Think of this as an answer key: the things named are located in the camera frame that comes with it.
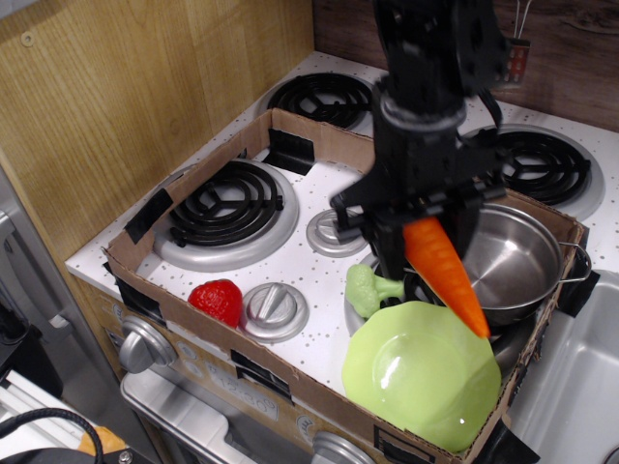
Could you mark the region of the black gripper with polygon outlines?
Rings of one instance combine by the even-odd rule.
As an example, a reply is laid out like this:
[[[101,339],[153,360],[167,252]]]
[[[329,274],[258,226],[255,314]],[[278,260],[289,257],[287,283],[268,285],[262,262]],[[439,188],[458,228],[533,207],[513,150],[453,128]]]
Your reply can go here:
[[[463,259],[482,204],[505,193],[506,152],[498,146],[498,131],[461,136],[463,100],[443,112],[416,113],[388,94],[376,94],[371,112],[369,172],[330,201],[339,229],[358,229],[391,280],[404,276],[402,228],[421,218],[438,218]]]

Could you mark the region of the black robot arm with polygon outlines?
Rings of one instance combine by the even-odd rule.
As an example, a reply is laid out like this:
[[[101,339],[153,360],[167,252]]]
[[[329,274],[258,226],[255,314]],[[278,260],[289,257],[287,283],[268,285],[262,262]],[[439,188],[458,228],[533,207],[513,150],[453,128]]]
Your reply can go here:
[[[403,227],[436,217],[457,254],[475,235],[484,202],[505,192],[508,155],[497,129],[464,138],[466,101],[478,97],[493,121],[490,90],[510,52],[488,1],[377,1],[373,5],[388,71],[372,90],[374,162],[332,198],[339,229],[359,229],[383,276],[403,277]]]

